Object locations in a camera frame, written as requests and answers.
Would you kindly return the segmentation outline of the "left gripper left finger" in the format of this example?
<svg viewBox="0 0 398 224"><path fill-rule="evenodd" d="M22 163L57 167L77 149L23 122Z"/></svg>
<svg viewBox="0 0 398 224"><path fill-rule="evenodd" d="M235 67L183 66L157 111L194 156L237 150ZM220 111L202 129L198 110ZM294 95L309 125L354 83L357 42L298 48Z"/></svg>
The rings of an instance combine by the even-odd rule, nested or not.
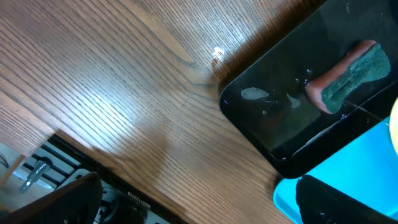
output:
<svg viewBox="0 0 398 224"><path fill-rule="evenodd" d="M1 217L10 223L93 223L103 195L101 178L96 172L60 187L52 193Z"/></svg>

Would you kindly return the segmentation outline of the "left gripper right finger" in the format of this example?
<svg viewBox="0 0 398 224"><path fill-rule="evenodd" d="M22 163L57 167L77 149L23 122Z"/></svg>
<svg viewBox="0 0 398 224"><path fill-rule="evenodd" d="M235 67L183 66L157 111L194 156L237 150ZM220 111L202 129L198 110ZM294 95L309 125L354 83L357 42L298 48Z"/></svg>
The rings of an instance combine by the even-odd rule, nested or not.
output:
<svg viewBox="0 0 398 224"><path fill-rule="evenodd" d="M397 224L330 185L304 175L296 185L296 203L306 224Z"/></svg>

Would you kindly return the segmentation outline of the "yellow-green plate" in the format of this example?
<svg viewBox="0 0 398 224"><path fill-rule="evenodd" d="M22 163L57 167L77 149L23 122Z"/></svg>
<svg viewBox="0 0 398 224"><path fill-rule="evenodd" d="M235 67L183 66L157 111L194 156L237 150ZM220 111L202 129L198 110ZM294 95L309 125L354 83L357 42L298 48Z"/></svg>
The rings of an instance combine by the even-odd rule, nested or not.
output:
<svg viewBox="0 0 398 224"><path fill-rule="evenodd" d="M389 119L389 133L391 137L392 146L398 155L398 98L395 100Z"/></svg>

